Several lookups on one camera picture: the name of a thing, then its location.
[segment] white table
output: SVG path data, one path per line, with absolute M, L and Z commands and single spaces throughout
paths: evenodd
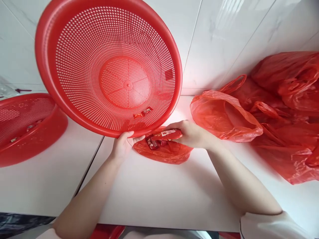
M 51 147 L 0 168 L 0 212 L 58 216 L 76 193 L 102 138 L 69 119 Z
M 164 125 L 192 119 L 191 100 L 189 96 L 180 97 Z M 108 157 L 112 143 L 112 138 L 104 138 L 81 188 Z M 319 182 L 292 186 L 273 173 L 248 144 L 224 143 L 300 226 L 319 237 Z M 205 150 L 194 149 L 189 160 L 181 165 L 156 162 L 132 151 L 120 168 L 99 222 L 238 232 L 239 217 Z

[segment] white sleeve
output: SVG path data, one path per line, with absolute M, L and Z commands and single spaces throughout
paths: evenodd
M 277 216 L 246 213 L 240 219 L 242 239 L 314 239 L 286 213 Z

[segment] basket base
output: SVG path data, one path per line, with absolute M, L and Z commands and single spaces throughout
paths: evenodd
M 100 70 L 99 82 L 110 103 L 124 109 L 138 108 L 151 91 L 150 78 L 144 67 L 126 56 L 109 59 Z

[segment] hand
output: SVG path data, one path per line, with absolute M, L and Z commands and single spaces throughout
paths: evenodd
M 192 148 L 208 149 L 212 145 L 220 145 L 217 137 L 188 120 L 172 123 L 165 128 L 165 130 L 168 129 L 180 129 L 183 136 L 179 139 L 174 139 L 173 141 L 185 144 Z
M 113 149 L 110 154 L 112 158 L 125 159 L 127 154 L 138 141 L 141 141 L 145 138 L 145 135 L 137 138 L 129 138 L 134 134 L 134 131 L 124 132 L 120 135 L 118 139 L 114 139 Z

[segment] person's right hand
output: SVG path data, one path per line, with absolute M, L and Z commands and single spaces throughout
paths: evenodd
M 192 148 L 208 149 L 212 145 L 220 143 L 217 137 L 188 120 L 172 123 L 165 128 L 165 130 L 169 129 L 180 129 L 183 136 L 179 139 L 174 139 L 173 141 L 185 144 Z

